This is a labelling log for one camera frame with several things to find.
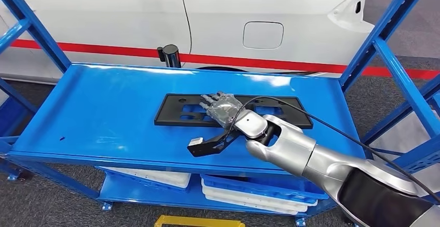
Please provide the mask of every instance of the blue shelf surface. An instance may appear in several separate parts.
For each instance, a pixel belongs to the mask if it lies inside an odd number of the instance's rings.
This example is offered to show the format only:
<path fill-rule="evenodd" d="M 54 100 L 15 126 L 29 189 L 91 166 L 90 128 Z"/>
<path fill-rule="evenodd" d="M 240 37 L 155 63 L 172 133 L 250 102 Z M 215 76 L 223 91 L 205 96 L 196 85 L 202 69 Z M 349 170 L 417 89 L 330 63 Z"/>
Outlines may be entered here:
<path fill-rule="evenodd" d="M 8 153 L 30 161 L 208 173 L 287 175 L 252 157 L 244 138 L 221 154 L 193 157 L 192 138 L 209 139 L 220 128 L 155 126 L 168 93 L 298 97 L 309 113 L 358 139 L 339 81 L 334 78 L 159 67 L 73 64 Z M 317 143 L 365 157 L 362 148 L 313 122 L 304 130 Z"/>
<path fill-rule="evenodd" d="M 181 193 L 152 188 L 121 176 L 106 174 L 98 200 L 285 215 L 268 210 L 208 200 L 202 193 L 199 176 L 192 176 L 188 185 L 188 193 Z M 305 216 L 306 214 L 299 212 L 298 215 Z"/>

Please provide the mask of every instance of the shelf foot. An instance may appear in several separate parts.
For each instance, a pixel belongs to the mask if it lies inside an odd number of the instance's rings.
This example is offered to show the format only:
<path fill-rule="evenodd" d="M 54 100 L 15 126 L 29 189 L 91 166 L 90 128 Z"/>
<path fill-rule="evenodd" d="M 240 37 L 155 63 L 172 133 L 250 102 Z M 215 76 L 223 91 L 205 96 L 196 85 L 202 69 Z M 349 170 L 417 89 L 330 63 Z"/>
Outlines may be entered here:
<path fill-rule="evenodd" d="M 15 176 L 15 175 L 9 175 L 8 176 L 8 180 L 9 181 L 16 181 L 18 179 L 18 176 Z"/>
<path fill-rule="evenodd" d="M 111 210 L 113 208 L 113 202 L 104 202 L 102 204 L 102 210 Z"/>
<path fill-rule="evenodd" d="M 296 224 L 296 227 L 306 226 L 306 219 L 300 218 L 300 217 L 295 217 L 295 224 Z"/>

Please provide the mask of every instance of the lower shelf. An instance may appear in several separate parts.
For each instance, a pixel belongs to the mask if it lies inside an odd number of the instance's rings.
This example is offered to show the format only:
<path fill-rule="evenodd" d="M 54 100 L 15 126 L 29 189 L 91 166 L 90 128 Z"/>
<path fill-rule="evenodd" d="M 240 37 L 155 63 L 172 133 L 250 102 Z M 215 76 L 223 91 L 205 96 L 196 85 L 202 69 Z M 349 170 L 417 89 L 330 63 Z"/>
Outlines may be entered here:
<path fill-rule="evenodd" d="M 98 199 L 111 202 L 281 214 L 267 210 L 208 200 L 202 193 L 202 185 L 199 176 L 192 176 L 188 186 L 188 193 L 163 191 L 161 189 L 144 186 L 133 180 L 125 179 L 120 176 L 107 175 Z M 305 215 L 305 213 L 298 213 L 298 216 Z"/>

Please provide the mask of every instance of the robotic arm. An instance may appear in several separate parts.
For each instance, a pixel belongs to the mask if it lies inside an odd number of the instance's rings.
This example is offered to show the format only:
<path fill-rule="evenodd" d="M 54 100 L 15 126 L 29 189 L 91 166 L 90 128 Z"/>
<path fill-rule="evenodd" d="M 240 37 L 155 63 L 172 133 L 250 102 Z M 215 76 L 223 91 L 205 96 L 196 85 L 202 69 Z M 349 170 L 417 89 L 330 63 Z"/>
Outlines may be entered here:
<path fill-rule="evenodd" d="M 300 128 L 273 115 L 241 110 L 232 94 L 202 97 L 210 104 L 200 104 L 209 116 L 246 136 L 246 148 L 253 156 L 315 183 L 355 223 L 371 227 L 440 223 L 440 208 L 417 197 L 417 185 L 396 170 L 318 145 Z M 268 146 L 273 136 L 278 139 Z"/>

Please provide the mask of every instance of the blue shelf frame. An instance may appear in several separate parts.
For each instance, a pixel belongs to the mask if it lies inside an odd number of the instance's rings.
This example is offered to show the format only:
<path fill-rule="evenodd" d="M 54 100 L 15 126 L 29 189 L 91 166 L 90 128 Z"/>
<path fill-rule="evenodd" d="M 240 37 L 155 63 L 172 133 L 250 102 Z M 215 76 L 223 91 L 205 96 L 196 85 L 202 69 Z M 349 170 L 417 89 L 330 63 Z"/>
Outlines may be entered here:
<path fill-rule="evenodd" d="M 362 141 L 366 144 L 370 144 L 400 119 L 410 112 L 415 111 L 431 139 L 408 153 L 401 154 L 400 157 L 395 160 L 397 164 L 409 172 L 416 172 L 440 162 L 440 122 L 431 109 L 432 107 L 437 112 L 440 111 L 440 75 L 429 81 L 420 90 L 417 89 L 400 65 L 396 56 L 386 44 L 391 34 L 400 25 L 417 1 L 418 0 L 393 0 L 339 79 L 342 92 L 346 92 L 353 82 L 362 74 L 375 54 L 379 54 L 382 57 L 395 82 L 403 91 L 406 101 L 367 133 L 366 136 L 362 138 Z M 24 0 L 3 0 L 3 2 L 12 11 L 18 22 L 0 38 L 0 52 L 6 49 L 21 33 L 27 30 L 58 68 L 63 73 L 66 72 L 71 63 L 26 2 Z M 35 106 L 27 102 L 1 79 L 0 87 L 29 112 L 35 113 L 37 111 Z M 42 161 L 28 161 L 9 156 L 8 152 L 11 150 L 11 144 L 8 142 L 13 141 L 13 138 L 0 137 L 0 155 L 4 155 L 13 163 L 42 175 L 55 183 L 101 202 L 103 209 L 111 209 L 112 202 L 110 202 L 107 197 L 100 197 L 100 192 L 94 191 L 72 178 L 47 167 Z M 119 201 L 127 202 L 129 200 L 120 199 Z M 317 206 L 309 207 L 307 216 L 319 214 L 334 206 L 335 204 L 331 199 L 321 201 Z"/>

